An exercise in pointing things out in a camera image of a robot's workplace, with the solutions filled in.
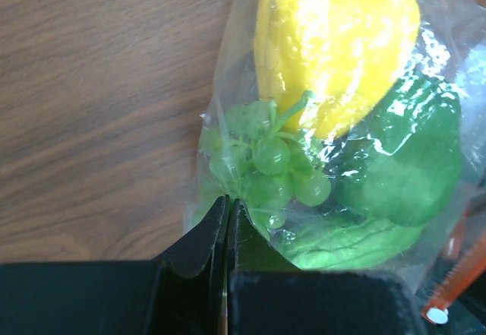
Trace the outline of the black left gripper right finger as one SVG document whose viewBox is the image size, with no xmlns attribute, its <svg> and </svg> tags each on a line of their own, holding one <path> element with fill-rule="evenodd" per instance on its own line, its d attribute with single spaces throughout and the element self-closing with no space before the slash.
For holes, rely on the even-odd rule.
<svg viewBox="0 0 486 335">
<path fill-rule="evenodd" d="M 229 214 L 230 334 L 425 334 L 398 276 L 376 270 L 299 270 L 254 228 L 240 200 Z"/>
</svg>

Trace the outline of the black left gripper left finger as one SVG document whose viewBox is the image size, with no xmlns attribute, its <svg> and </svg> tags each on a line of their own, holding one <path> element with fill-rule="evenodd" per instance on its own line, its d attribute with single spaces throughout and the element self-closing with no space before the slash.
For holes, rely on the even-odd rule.
<svg viewBox="0 0 486 335">
<path fill-rule="evenodd" d="M 3 334 L 216 334 L 230 200 L 145 261 L 1 266 Z"/>
</svg>

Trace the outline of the green fake cucumber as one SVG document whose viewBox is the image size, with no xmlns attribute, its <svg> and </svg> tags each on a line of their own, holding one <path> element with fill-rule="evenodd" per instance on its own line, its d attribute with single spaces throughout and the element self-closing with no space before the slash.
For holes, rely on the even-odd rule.
<svg viewBox="0 0 486 335">
<path fill-rule="evenodd" d="M 285 229 L 276 247 L 304 270 L 366 269 L 409 249 L 423 230 L 423 225 L 401 226 L 384 218 L 357 223 L 341 212 Z"/>
</svg>

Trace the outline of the green fake pepper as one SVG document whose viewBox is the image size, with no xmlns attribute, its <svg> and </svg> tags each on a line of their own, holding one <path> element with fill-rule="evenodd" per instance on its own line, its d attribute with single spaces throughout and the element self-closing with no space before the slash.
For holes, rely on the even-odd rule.
<svg viewBox="0 0 486 335">
<path fill-rule="evenodd" d="M 462 174 L 455 87 L 416 72 L 400 78 L 350 132 L 334 196 L 353 213 L 421 226 L 447 205 Z"/>
</svg>

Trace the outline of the clear zip top bag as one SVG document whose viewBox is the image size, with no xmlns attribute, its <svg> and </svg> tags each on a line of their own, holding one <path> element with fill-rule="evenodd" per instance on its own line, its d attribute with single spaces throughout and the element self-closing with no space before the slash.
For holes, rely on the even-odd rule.
<svg viewBox="0 0 486 335">
<path fill-rule="evenodd" d="M 217 59 L 213 95 L 202 116 L 202 127 L 218 122 L 234 104 L 263 100 L 254 63 L 259 1 L 233 1 Z M 465 259 L 485 234 L 485 8 L 474 0 L 416 1 L 421 15 L 418 36 L 411 58 L 396 82 L 419 72 L 441 78 L 455 87 L 461 106 L 462 174 L 447 205 L 423 224 L 424 230 L 414 245 L 377 266 L 348 270 L 376 269 L 398 275 L 416 295 L 426 323 L 438 333 L 472 334 L 485 328 L 484 277 L 476 277 L 452 301 L 439 300 L 438 293 L 453 266 Z M 254 228 L 281 255 L 276 242 L 282 238 L 283 231 L 316 216 L 343 212 L 357 223 L 382 219 L 353 213 L 334 196 L 337 162 L 355 126 L 336 138 L 321 139 L 314 135 L 323 145 L 324 172 L 331 182 L 330 196 L 321 206 L 293 207 L 286 223 L 268 232 L 255 226 L 250 218 Z"/>
</svg>

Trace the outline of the yellow fake pepper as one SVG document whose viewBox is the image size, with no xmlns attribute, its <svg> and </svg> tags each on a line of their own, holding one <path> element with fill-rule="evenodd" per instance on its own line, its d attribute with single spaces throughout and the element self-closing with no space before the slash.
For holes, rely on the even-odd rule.
<svg viewBox="0 0 486 335">
<path fill-rule="evenodd" d="M 260 98 L 285 112 L 313 97 L 284 128 L 344 135 L 387 94 L 411 58 L 416 0 L 260 0 L 254 63 Z"/>
</svg>

